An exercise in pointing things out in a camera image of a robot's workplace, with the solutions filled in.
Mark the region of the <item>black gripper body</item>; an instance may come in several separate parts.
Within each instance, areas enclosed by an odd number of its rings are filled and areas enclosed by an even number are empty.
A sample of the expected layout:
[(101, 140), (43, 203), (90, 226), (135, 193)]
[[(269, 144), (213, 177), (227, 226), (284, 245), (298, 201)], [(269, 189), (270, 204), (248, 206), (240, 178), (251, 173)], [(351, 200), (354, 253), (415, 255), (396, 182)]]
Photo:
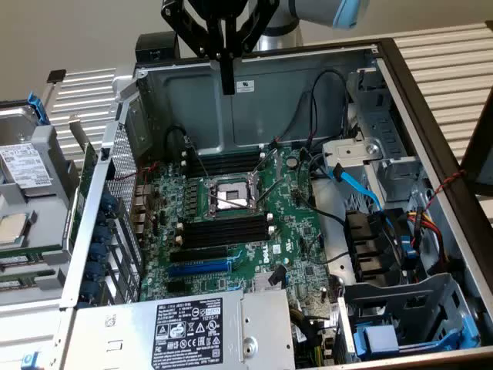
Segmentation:
[(247, 0), (189, 0), (189, 3), (201, 19), (212, 21), (238, 18)]

